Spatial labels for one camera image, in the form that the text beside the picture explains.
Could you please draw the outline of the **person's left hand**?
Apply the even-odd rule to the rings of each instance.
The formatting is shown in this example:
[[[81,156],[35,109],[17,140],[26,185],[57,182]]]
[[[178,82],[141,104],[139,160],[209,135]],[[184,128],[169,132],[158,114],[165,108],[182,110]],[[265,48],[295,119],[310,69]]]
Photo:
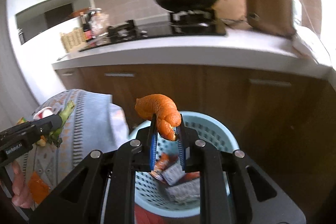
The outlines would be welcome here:
[[[25,182],[25,176],[17,161],[13,161],[12,167],[14,172],[12,186],[14,196],[11,201],[17,207],[29,209],[33,205],[33,199],[31,197],[29,187]]]

